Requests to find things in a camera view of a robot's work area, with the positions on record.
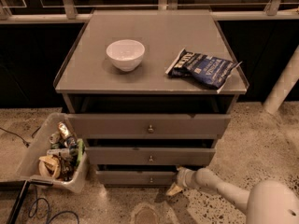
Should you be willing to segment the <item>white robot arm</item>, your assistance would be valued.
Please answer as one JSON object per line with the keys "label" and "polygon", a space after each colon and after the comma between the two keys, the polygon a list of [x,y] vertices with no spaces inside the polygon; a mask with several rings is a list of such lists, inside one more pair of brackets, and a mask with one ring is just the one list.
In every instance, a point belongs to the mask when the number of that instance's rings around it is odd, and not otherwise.
{"label": "white robot arm", "polygon": [[299,224],[299,198],[275,180],[264,180],[245,190],[223,181],[207,168],[194,171],[179,167],[176,181],[166,195],[173,196],[184,189],[218,193],[246,216],[246,224]]}

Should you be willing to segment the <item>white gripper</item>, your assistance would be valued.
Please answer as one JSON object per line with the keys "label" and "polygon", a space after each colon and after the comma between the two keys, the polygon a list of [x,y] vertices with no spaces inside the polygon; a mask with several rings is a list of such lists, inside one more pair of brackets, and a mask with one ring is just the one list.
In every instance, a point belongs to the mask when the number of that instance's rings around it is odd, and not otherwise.
{"label": "white gripper", "polygon": [[183,191],[183,188],[186,189],[199,189],[199,184],[196,181],[197,172],[182,166],[177,166],[177,184],[173,183],[166,195],[171,197]]}

